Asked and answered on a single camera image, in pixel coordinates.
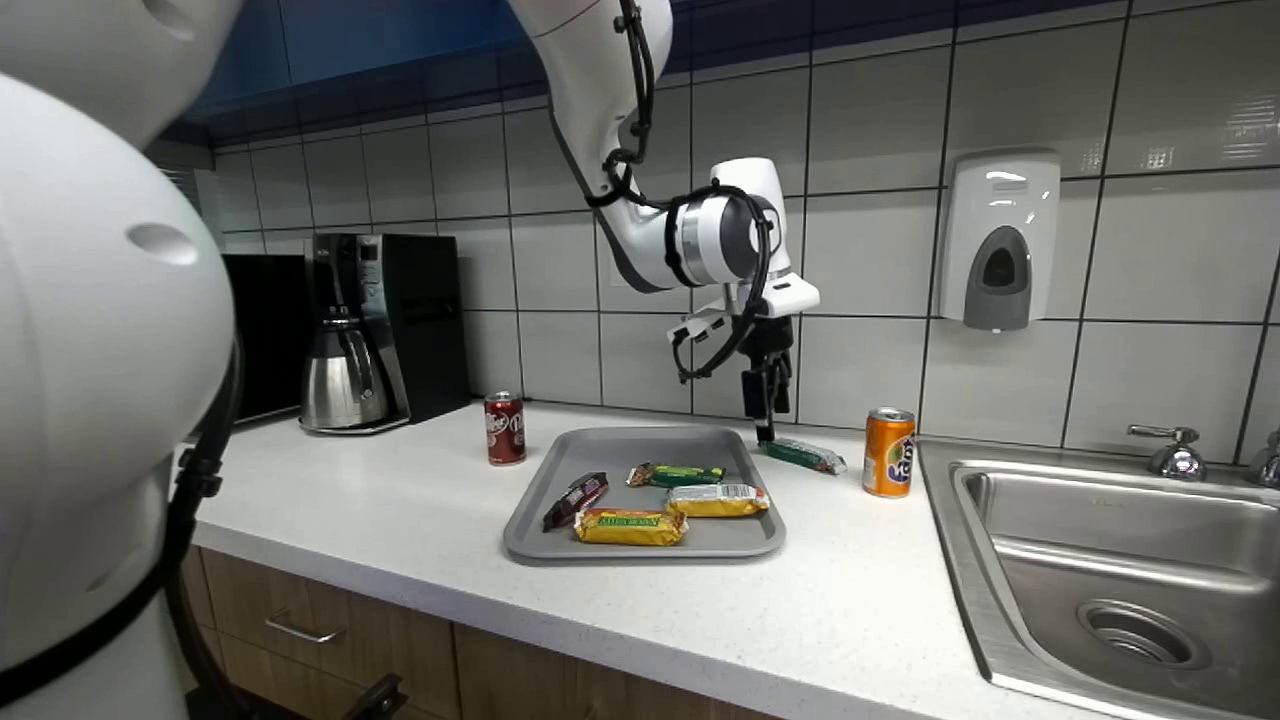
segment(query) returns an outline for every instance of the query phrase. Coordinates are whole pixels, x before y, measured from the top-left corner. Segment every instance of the sink faucet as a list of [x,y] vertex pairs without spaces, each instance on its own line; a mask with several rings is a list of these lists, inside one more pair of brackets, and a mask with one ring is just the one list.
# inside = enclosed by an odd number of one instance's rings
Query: sink faucet
[[1270,446],[1251,455],[1248,480],[1265,486],[1280,486],[1280,427],[1270,437]]
[[1130,425],[1130,437],[1156,437],[1167,439],[1149,464],[1156,474],[1178,474],[1178,480],[1205,480],[1205,455],[1192,446],[1201,439],[1195,427],[1153,427],[1153,425]]

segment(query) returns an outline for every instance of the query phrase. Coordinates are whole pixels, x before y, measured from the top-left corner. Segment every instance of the metal tray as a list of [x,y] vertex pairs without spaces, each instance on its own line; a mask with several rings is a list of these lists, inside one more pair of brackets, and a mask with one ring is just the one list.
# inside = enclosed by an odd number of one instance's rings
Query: metal tray
[[607,494],[599,508],[661,508],[663,486],[630,486],[630,469],[635,464],[724,464],[732,480],[764,480],[735,431],[704,427],[583,427],[564,431],[523,500],[518,502],[506,547],[523,563],[611,563],[611,560],[755,560],[786,545],[786,518],[771,502],[753,518],[687,518],[687,536],[676,547],[630,547],[630,545],[582,545],[573,527],[546,530],[546,510],[570,491],[583,471],[607,471]]

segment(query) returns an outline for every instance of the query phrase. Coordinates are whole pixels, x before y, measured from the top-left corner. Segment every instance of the kitchen counter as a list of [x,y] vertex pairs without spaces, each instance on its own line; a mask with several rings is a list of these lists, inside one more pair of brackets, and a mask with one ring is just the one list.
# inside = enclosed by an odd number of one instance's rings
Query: kitchen counter
[[506,554],[506,523],[562,431],[739,427],[691,416],[527,407],[527,461],[485,461],[481,402],[388,437],[242,431],[196,545],[771,714],[1086,720],[981,681],[916,480],[861,491],[861,439],[791,431],[851,461],[755,469],[788,523],[767,560],[555,563]]

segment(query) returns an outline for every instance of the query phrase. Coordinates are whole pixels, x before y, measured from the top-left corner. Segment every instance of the black coffee machine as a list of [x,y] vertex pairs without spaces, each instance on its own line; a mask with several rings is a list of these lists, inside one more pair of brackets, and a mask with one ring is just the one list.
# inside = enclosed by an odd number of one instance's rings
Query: black coffee machine
[[478,400],[453,236],[324,233],[312,291],[306,431],[371,437]]

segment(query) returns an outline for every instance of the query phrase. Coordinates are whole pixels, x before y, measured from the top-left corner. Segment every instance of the backsplash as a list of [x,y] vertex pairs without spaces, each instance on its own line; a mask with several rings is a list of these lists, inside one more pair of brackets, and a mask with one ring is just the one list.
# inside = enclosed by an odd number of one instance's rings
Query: backsplash
[[[771,155],[791,260],[823,288],[797,322],[788,420],[1133,446],[1192,425],[1212,461],[1280,427],[1280,5],[1124,0],[663,77],[642,182],[687,191]],[[1063,163],[1048,320],[937,320],[952,163]],[[288,134],[196,174],[226,251],[324,227],[461,238],[472,375],[535,400],[739,416],[735,369],[676,382],[663,332],[711,291],[635,296],[562,158],[546,98]]]

